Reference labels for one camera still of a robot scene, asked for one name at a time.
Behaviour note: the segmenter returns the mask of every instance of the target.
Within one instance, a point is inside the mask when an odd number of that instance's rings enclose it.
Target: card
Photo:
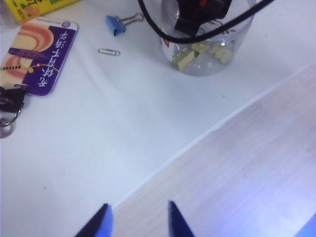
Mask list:
[[[24,23],[1,64],[0,85],[26,85],[26,93],[46,96],[60,74],[75,38],[75,22],[37,17]]]

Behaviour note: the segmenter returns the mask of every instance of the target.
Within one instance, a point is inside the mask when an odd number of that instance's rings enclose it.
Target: black cable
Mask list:
[[[246,20],[247,18],[251,17],[252,15],[256,14],[258,11],[262,10],[264,7],[266,7],[267,5],[269,5],[270,3],[272,3],[274,0],[262,0],[261,2],[259,2],[258,4],[254,5],[252,8],[250,8],[248,11],[244,12],[243,14],[241,14],[240,16],[236,17],[235,19],[227,22],[226,24],[216,28],[213,31],[210,31],[208,33],[205,33],[201,36],[196,36],[196,37],[191,37],[191,38],[176,38],[176,37],[172,37],[169,36],[167,34],[165,34],[156,24],[155,22],[152,20],[152,18],[150,17],[146,6],[144,4],[143,0],[138,0],[139,6],[144,14],[145,19],[147,20],[148,24],[152,27],[152,29],[163,39],[168,40],[170,42],[174,42],[174,43],[196,43],[196,42],[200,42],[206,39],[209,39],[211,37],[214,37],[228,29],[230,29],[231,27],[234,27],[235,25],[239,24],[240,22]]]

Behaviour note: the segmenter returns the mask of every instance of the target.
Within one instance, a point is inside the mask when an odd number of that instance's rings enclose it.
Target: wooden board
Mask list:
[[[114,208],[114,236],[168,236],[169,199],[197,237],[294,236],[316,212],[316,65],[149,178]]]

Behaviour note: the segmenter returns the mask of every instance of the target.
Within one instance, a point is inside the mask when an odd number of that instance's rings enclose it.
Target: clear plastic cup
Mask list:
[[[224,19],[201,25],[197,35],[218,28],[221,24],[234,19],[255,4],[256,0],[233,0]],[[178,38],[189,37],[174,29],[179,17],[177,0],[162,0],[161,14],[161,29],[167,35]],[[211,75],[226,68],[233,60],[251,26],[252,20],[253,16],[222,34],[194,44],[171,43],[160,38],[161,49],[167,60],[181,72],[193,76]]]

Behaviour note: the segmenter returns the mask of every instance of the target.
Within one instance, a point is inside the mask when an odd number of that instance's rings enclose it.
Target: white table surface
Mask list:
[[[159,1],[147,4],[158,19]],[[105,15],[137,11],[136,1],[81,0],[46,15],[76,21],[79,31],[53,93],[27,97],[1,140],[1,236],[73,236],[101,204],[118,204],[211,127],[316,60],[314,0],[274,2],[231,65],[198,78],[163,60],[145,22],[111,36]],[[18,30],[2,22],[1,59]]]

